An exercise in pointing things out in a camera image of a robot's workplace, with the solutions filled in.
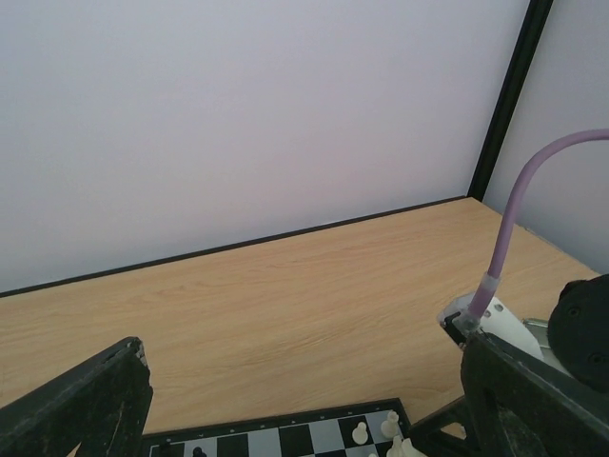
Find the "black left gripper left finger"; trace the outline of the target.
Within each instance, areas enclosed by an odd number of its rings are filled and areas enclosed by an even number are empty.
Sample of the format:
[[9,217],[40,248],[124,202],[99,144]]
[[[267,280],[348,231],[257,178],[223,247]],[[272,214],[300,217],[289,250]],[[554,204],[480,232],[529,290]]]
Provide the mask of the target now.
[[153,397],[127,337],[1,408],[3,456],[137,456]]

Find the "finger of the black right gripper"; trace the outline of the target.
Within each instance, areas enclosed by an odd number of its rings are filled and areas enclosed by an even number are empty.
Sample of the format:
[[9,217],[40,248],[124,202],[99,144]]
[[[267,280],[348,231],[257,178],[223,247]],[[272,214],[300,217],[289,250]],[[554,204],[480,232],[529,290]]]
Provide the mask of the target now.
[[426,456],[466,457],[469,455],[466,439],[442,429],[453,424],[466,425],[467,421],[467,405],[460,397],[411,425],[407,434],[413,447]]

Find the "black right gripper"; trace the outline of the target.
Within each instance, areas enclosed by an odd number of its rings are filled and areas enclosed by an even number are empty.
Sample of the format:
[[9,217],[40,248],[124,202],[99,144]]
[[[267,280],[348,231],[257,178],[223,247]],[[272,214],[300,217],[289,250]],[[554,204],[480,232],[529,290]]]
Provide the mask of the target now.
[[608,276],[565,285],[548,323],[562,366],[594,390],[608,389]]

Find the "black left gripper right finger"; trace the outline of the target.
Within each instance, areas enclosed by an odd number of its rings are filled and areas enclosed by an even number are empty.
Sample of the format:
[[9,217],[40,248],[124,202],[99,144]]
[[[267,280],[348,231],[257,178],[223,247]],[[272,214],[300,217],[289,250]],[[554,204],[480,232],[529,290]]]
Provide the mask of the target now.
[[608,454],[608,396],[501,338],[470,336],[461,379],[482,456]]

